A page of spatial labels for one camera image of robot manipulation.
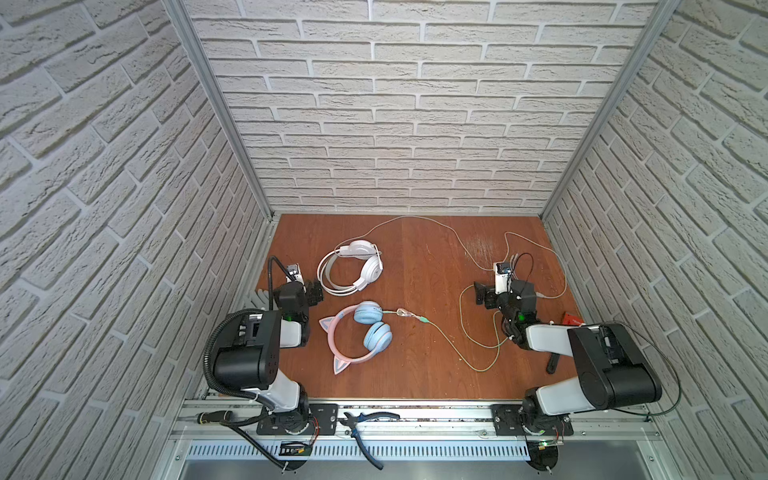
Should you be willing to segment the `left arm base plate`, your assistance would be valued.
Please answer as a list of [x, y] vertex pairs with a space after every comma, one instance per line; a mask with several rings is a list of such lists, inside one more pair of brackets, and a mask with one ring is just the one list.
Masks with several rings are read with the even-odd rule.
[[271, 414], [257, 424], [261, 436], [333, 436], [336, 432], [339, 405], [310, 403], [305, 410]]

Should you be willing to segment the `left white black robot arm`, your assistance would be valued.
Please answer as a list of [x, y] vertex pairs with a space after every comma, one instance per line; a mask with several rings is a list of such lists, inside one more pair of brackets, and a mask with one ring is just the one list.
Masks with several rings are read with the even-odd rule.
[[230, 313], [214, 328], [204, 347], [203, 374], [218, 393], [255, 401], [300, 428], [310, 422], [308, 396], [280, 370], [280, 353], [308, 344], [309, 309], [323, 300], [322, 288], [317, 281], [291, 281], [274, 290], [272, 300], [266, 310]]

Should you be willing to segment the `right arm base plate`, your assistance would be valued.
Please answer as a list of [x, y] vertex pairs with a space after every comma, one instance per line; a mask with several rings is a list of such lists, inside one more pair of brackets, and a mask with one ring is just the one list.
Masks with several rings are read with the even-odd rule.
[[492, 404], [491, 417], [497, 436], [572, 436], [570, 418], [549, 416], [522, 403]]

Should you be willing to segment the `pink blue cat-ear headphones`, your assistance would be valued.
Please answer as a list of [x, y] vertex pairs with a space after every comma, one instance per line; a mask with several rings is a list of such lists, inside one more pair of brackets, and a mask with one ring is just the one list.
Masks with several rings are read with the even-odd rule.
[[378, 303], [363, 301], [319, 320], [333, 356], [335, 375], [372, 360], [390, 346], [393, 332], [384, 316], [385, 311]]

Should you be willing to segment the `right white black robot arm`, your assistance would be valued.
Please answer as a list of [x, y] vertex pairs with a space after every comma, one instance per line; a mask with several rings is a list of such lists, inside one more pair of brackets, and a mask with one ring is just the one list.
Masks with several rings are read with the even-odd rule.
[[501, 329], [512, 343], [574, 361], [574, 377], [526, 392], [520, 416], [529, 424], [661, 399], [661, 381], [627, 327], [543, 323], [537, 318], [535, 289], [522, 280], [504, 287], [476, 282], [473, 289], [478, 305], [502, 314]]

